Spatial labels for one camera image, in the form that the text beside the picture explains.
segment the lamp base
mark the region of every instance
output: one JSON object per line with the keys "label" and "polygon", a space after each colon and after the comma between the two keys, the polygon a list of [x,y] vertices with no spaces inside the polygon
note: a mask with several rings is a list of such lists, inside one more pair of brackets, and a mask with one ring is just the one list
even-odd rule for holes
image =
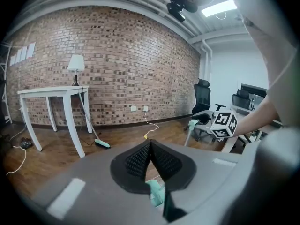
{"label": "lamp base", "polygon": [[72,86],[79,86],[78,82],[77,82],[77,75],[74,75],[74,82]]}

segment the paper on wall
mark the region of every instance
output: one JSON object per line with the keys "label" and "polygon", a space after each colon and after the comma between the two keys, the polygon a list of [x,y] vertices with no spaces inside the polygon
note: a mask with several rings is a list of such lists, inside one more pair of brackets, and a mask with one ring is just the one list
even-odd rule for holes
{"label": "paper on wall", "polygon": [[17,56],[15,58],[15,63],[18,63],[21,59],[21,53],[22,53],[22,49],[19,49],[17,52]]}
{"label": "paper on wall", "polygon": [[28,51],[27,51],[26,58],[32,58],[35,45],[36,45],[35,42],[29,44],[29,48],[28,48]]}
{"label": "paper on wall", "polygon": [[10,57],[10,63],[9,65],[14,65],[15,64],[15,55]]}
{"label": "paper on wall", "polygon": [[27,52],[27,46],[24,46],[21,52],[21,61],[24,61],[26,59],[26,52]]}

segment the ceiling light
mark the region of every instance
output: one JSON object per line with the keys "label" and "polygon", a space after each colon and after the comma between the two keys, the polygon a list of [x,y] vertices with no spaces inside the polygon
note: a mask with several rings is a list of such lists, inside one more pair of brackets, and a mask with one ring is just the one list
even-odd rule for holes
{"label": "ceiling light", "polygon": [[234,4],[233,0],[228,0],[225,2],[218,3],[216,5],[207,7],[203,9],[201,12],[204,14],[204,16],[209,17],[214,14],[226,12],[229,10],[237,9],[236,5]]}

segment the teal object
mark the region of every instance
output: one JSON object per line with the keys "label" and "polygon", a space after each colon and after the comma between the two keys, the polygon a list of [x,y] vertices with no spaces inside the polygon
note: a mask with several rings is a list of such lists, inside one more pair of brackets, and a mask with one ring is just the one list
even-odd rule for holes
{"label": "teal object", "polygon": [[165,186],[160,186],[156,180],[146,181],[151,188],[150,201],[154,207],[165,202]]}
{"label": "teal object", "polygon": [[191,120],[191,121],[188,123],[188,129],[191,130],[191,131],[193,131],[194,128],[195,128],[195,125],[196,125],[198,122],[199,122],[199,121],[198,121],[198,120],[195,120],[195,119]]}
{"label": "teal object", "polygon": [[105,146],[107,148],[110,148],[109,144],[106,142],[101,141],[100,139],[95,139],[95,143],[98,143],[99,145]]}

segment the brick wall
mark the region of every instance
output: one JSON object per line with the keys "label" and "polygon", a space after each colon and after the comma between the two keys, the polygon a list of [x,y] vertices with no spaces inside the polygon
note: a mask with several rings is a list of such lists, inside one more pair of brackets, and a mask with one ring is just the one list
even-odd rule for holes
{"label": "brick wall", "polygon": [[[60,10],[27,24],[10,39],[18,46],[36,42],[33,57],[8,67],[7,97],[12,120],[22,121],[18,90],[72,85],[67,67],[82,54],[79,84],[90,86],[92,123],[120,124],[191,113],[199,54],[180,36],[143,15],[111,7]],[[27,99],[30,120],[50,125],[45,98]],[[137,106],[131,112],[131,105]],[[52,98],[57,125],[66,125],[62,99]],[[82,111],[73,105],[75,124]]]}

